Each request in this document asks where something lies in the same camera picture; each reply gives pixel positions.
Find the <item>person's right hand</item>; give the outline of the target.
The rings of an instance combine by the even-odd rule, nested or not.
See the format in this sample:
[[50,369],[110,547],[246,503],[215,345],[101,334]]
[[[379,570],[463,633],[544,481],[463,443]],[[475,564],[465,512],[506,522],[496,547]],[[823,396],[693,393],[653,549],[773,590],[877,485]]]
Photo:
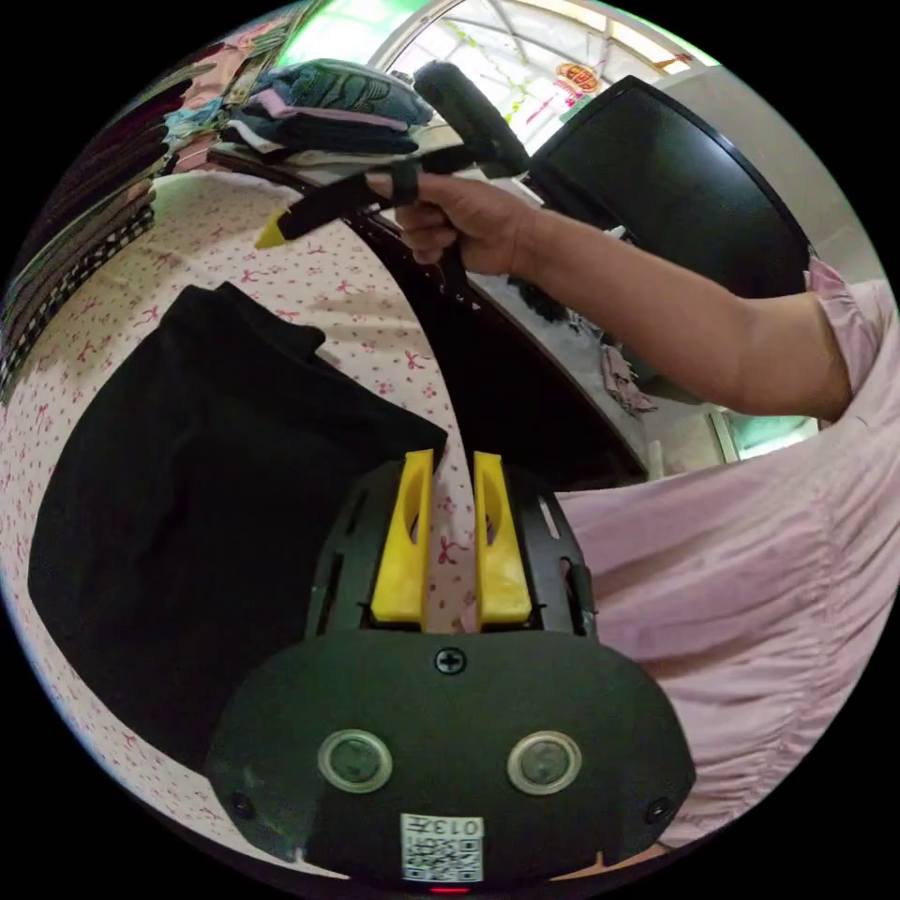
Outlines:
[[452,250],[466,270],[525,278],[533,272],[534,227],[540,210],[488,183],[423,173],[417,199],[394,210],[401,241],[423,265]]

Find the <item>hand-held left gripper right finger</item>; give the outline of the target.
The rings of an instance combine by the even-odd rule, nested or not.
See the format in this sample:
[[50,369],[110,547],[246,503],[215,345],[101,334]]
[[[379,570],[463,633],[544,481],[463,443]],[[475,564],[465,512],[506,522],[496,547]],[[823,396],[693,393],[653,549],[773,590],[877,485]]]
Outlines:
[[498,455],[476,452],[473,465],[475,621],[524,624],[532,614],[532,599],[503,461]]

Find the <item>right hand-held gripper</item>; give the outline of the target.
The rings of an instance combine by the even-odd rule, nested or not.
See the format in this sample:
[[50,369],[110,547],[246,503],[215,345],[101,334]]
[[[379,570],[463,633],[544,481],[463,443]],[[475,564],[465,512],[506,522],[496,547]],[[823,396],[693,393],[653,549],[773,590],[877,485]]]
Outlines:
[[[419,176],[423,173],[454,175],[478,169],[496,175],[495,147],[451,145],[421,157],[396,160],[319,187],[286,210],[271,216],[260,231],[254,247],[271,249],[298,240],[331,222],[371,211],[393,211],[411,206],[419,199]],[[382,196],[368,183],[370,175],[385,175],[391,191]]]

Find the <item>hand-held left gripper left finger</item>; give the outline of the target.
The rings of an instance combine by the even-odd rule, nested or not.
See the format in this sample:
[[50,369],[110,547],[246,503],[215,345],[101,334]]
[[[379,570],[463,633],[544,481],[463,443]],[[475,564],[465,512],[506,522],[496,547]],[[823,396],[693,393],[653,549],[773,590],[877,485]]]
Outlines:
[[378,624],[425,622],[433,463],[431,449],[405,457],[370,603]]

